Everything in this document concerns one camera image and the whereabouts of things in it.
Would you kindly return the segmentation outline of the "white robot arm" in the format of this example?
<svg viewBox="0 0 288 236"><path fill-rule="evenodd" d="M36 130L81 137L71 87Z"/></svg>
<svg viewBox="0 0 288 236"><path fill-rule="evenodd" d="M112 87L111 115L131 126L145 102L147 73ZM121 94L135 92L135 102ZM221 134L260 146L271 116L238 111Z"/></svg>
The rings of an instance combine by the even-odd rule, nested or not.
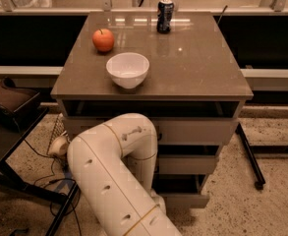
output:
<svg viewBox="0 0 288 236"><path fill-rule="evenodd" d="M70 170L107 236L182 236L151 189L157 135L142 114L120 115L72 139Z"/></svg>

